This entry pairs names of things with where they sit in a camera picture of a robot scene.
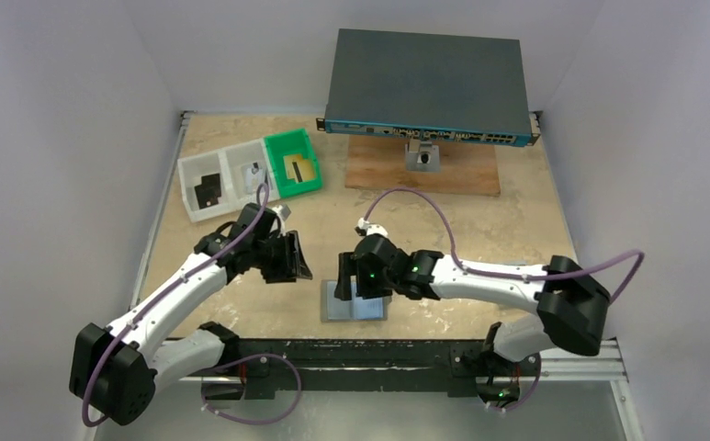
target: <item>white backdrop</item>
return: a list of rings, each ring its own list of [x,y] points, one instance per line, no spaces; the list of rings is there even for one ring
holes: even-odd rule
[[[183,109],[316,112],[338,28],[519,39],[527,96],[543,109],[603,0],[125,0]]]
[[[543,125],[582,263],[647,252],[609,312],[647,439],[710,439],[710,2],[607,1]]]
[[[73,342],[128,306],[177,128],[121,0],[0,0],[0,439],[81,439]]]

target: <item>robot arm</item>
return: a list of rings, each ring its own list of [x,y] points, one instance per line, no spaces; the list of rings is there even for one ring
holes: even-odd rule
[[[157,391],[192,372],[217,366],[225,356],[232,356],[229,351],[237,350],[238,337],[212,323],[182,340],[166,345],[163,342],[201,302],[251,268],[260,270],[265,283],[311,279],[298,233],[285,232],[289,215],[285,206],[266,209],[254,229],[229,252],[194,276],[186,276],[234,242],[254,221],[259,209],[257,204],[247,204],[237,221],[203,237],[181,267],[140,305],[105,328],[88,324],[76,337],[71,392],[84,398],[96,364],[107,347],[118,340],[96,379],[90,404],[124,425],[141,415]],[[231,228],[225,235],[228,226]],[[165,292],[173,284],[178,286]],[[162,301],[156,302],[141,320],[133,321],[139,311],[161,296]]]
[[[609,306],[608,291],[590,276],[535,281],[535,277],[579,270],[569,258],[554,256],[545,266],[463,262],[464,268],[514,274],[522,279],[483,277],[461,269],[452,256],[437,251],[407,254],[379,225],[361,220],[355,230],[365,237],[352,253],[339,254],[337,299],[352,298],[354,278],[356,295],[366,299],[396,292],[412,300],[489,301],[530,315],[516,322],[493,324],[486,351],[510,362],[552,347],[584,356],[598,354]]]

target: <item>green plastic container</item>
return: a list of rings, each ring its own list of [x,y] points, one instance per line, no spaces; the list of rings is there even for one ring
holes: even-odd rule
[[[289,198],[322,188],[320,164],[306,129],[266,136],[264,141],[279,196]]]

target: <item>tabletop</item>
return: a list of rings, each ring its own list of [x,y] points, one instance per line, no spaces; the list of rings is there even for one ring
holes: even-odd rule
[[[316,131],[314,116],[194,115],[180,156],[299,128],[310,135],[323,186],[281,203],[292,211],[287,228],[299,232],[314,279],[266,285],[259,271],[250,271],[204,301],[172,336],[186,336],[201,323],[214,321],[242,337],[484,338],[493,322],[510,322],[524,315],[475,300],[417,301],[395,295],[385,321],[323,322],[321,283],[337,278],[338,254],[354,249],[360,240],[354,232],[357,220],[380,194],[344,187],[347,136]],[[496,156],[502,188],[499,197],[430,195],[452,224],[460,258],[540,264],[553,254],[573,256],[543,143],[525,148],[497,146]],[[202,236],[238,215],[191,222],[182,202],[178,172],[165,204],[142,299],[178,270]],[[418,249],[449,251],[438,215],[415,195],[387,196],[371,220],[383,225],[390,240],[407,253]]]

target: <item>wooden board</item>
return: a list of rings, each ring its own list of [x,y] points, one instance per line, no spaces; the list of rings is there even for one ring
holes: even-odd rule
[[[406,140],[381,136],[349,137],[345,185],[349,188],[414,187],[429,193],[499,196],[495,148],[488,144],[435,141],[441,172],[406,170]]]

